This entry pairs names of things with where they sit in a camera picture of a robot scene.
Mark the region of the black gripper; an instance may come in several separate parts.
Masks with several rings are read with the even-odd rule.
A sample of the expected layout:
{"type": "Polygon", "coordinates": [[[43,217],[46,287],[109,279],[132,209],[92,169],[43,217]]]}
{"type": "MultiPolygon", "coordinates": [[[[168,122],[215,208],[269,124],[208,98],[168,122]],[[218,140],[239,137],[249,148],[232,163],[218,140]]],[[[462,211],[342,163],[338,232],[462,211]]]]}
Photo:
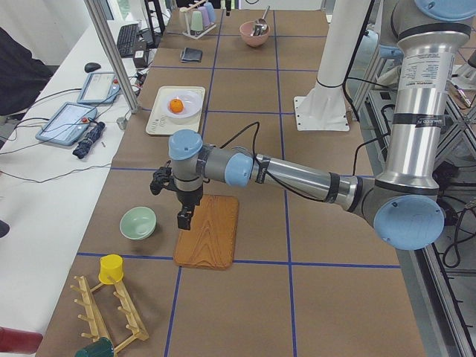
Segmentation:
{"type": "Polygon", "coordinates": [[[189,231],[195,207],[200,205],[203,197],[203,188],[200,187],[193,191],[177,190],[176,196],[181,203],[181,210],[177,214],[178,228],[189,231]]]}

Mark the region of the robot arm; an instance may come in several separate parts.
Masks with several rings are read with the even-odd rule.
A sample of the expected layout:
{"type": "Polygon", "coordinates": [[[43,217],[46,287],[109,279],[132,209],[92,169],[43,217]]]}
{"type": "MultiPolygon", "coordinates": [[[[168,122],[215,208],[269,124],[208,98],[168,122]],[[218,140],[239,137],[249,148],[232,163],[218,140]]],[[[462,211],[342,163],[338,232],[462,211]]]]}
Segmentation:
{"type": "Polygon", "coordinates": [[[316,202],[362,217],[380,239],[400,250],[424,248],[439,238],[444,215],[433,179],[454,56],[470,37],[473,1],[385,1],[382,41],[403,53],[385,168],[375,178],[336,173],[205,144],[192,130],[169,139],[168,189],[182,208],[178,226],[189,229],[205,179],[244,187],[275,183],[316,202]]]}

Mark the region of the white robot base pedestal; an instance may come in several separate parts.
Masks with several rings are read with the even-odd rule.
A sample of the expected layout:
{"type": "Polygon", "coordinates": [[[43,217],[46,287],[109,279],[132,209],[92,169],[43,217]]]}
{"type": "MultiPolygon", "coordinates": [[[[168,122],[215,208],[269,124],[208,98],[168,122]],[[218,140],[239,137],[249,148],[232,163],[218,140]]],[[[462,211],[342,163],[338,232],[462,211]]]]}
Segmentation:
{"type": "Polygon", "coordinates": [[[295,97],[299,131],[348,131],[343,85],[361,30],[366,28],[370,1],[335,3],[315,86],[305,97],[295,97]]]}

